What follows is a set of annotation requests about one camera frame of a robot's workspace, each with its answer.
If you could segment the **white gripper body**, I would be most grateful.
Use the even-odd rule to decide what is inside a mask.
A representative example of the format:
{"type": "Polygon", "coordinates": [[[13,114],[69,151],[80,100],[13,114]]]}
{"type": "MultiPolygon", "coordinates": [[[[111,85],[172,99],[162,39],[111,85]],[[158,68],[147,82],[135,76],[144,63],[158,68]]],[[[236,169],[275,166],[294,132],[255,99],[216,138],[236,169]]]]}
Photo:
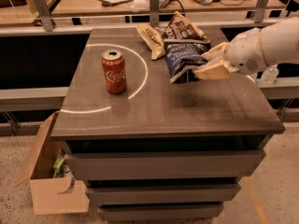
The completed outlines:
{"type": "Polygon", "coordinates": [[[238,34],[228,45],[227,57],[240,74],[251,75],[267,68],[262,51],[262,35],[259,28],[238,34]]]}

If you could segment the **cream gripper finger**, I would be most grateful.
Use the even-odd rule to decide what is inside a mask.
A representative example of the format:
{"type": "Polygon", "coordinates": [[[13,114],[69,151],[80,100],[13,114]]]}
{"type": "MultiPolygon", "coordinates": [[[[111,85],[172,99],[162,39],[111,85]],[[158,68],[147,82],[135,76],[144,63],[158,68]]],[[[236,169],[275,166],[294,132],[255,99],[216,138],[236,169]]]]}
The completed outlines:
{"type": "Polygon", "coordinates": [[[207,64],[192,70],[197,78],[203,80],[226,79],[237,71],[238,68],[223,59],[213,59],[207,64]]]}
{"type": "Polygon", "coordinates": [[[222,42],[209,51],[203,53],[202,56],[209,62],[216,58],[224,58],[226,56],[228,45],[228,42],[222,42]]]}

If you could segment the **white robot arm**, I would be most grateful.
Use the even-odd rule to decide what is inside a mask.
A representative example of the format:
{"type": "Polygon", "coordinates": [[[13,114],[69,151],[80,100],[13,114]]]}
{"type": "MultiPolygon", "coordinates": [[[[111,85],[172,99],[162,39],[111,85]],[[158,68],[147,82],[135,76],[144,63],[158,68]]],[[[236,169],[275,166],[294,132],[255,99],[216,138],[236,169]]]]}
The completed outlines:
{"type": "Polygon", "coordinates": [[[299,63],[299,18],[253,28],[203,54],[207,64],[194,68],[199,79],[251,75],[281,63],[299,63]]]}

